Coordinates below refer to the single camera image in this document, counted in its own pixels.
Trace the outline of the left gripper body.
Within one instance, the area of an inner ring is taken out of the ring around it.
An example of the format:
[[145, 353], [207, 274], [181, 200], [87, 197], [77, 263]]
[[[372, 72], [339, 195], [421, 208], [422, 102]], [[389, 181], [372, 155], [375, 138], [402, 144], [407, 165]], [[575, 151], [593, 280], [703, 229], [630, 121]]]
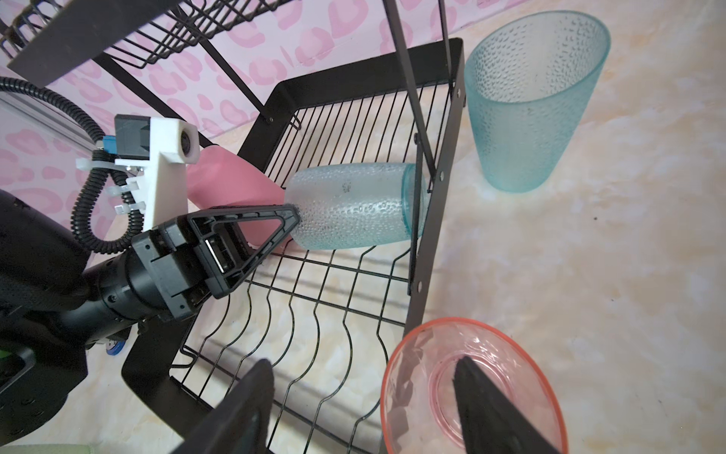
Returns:
[[111, 335], [159, 317], [183, 320], [212, 296], [211, 277], [195, 250], [191, 219], [176, 218], [141, 234], [132, 247], [93, 268], [93, 333]]

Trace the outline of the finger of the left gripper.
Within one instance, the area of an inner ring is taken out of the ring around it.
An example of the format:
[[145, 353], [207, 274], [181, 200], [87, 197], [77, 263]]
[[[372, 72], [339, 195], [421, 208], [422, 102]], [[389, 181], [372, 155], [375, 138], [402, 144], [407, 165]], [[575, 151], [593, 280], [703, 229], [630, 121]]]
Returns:
[[[206, 272], [204, 282], [211, 295], [230, 295], [252, 274], [300, 223], [291, 204], [268, 206], [223, 206], [186, 216], [195, 238], [194, 250]], [[263, 221], [275, 229], [259, 246], [249, 243], [241, 226]]]

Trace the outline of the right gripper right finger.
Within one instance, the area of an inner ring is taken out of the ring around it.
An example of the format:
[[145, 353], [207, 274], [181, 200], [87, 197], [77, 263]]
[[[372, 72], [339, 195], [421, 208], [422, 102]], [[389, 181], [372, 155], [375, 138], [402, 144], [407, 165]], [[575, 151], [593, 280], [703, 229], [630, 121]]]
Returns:
[[457, 361], [453, 385], [466, 452], [558, 452], [472, 358]]

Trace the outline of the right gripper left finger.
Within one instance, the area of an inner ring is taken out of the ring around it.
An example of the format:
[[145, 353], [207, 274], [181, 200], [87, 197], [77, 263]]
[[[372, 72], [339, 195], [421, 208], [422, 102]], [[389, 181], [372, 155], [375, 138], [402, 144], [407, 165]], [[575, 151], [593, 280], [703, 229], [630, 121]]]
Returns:
[[176, 453], [268, 453], [268, 424], [274, 395], [272, 365], [257, 361], [213, 410], [188, 393], [184, 416], [205, 412], [195, 422]]

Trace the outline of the clear pink plastic cup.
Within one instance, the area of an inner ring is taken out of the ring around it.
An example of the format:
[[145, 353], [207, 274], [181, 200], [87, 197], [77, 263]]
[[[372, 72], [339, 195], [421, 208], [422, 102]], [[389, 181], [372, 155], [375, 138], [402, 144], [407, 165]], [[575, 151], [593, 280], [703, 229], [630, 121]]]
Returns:
[[464, 452], [454, 384], [463, 358], [474, 361], [552, 448], [569, 450], [558, 399], [534, 359], [491, 325], [449, 317], [414, 328], [389, 359], [380, 399], [389, 453]]

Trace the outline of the opaque pink plastic cup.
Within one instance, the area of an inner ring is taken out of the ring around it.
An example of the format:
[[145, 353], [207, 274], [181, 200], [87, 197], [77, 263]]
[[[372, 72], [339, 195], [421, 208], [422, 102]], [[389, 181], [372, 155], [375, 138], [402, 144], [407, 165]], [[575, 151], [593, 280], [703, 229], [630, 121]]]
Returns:
[[186, 170], [187, 199], [201, 210], [219, 206], [272, 206], [285, 191], [264, 172], [221, 146], [202, 150]]

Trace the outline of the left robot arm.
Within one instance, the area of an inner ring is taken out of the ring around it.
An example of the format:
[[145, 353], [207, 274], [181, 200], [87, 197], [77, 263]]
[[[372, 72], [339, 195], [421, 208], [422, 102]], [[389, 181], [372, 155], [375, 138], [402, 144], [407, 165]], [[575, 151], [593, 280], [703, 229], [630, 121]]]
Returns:
[[9, 193], [1, 196], [1, 441], [52, 419], [87, 377], [87, 349], [142, 323], [125, 383], [183, 437], [253, 432], [262, 450], [272, 374], [253, 369], [241, 401], [215, 410], [174, 378], [183, 338], [203, 304], [229, 296], [291, 234], [291, 205], [215, 207], [170, 219], [89, 267], [73, 235]]

